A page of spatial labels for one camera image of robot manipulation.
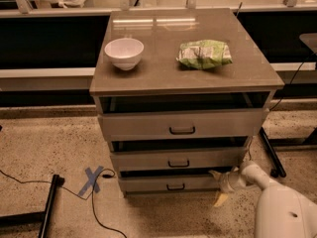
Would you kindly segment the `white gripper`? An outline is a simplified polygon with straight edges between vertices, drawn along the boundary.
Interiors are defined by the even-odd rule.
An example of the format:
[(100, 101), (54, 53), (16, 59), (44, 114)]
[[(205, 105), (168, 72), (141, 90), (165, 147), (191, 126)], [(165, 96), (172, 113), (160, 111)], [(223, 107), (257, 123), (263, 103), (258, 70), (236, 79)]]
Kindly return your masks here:
[(220, 190), (217, 192), (213, 202), (214, 207), (220, 207), (229, 197), (227, 193), (234, 192), (246, 187), (247, 182), (239, 171), (219, 173), (213, 170), (209, 174), (219, 183)]

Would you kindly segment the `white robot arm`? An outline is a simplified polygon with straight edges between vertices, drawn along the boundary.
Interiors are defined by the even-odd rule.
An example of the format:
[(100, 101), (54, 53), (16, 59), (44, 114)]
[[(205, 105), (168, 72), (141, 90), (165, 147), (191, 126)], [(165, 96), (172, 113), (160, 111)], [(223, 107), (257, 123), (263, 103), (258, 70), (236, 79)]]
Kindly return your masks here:
[(317, 238), (317, 204), (271, 178), (253, 161), (226, 173), (210, 170), (220, 192), (220, 206), (231, 192), (256, 185), (261, 191), (255, 213), (255, 238)]

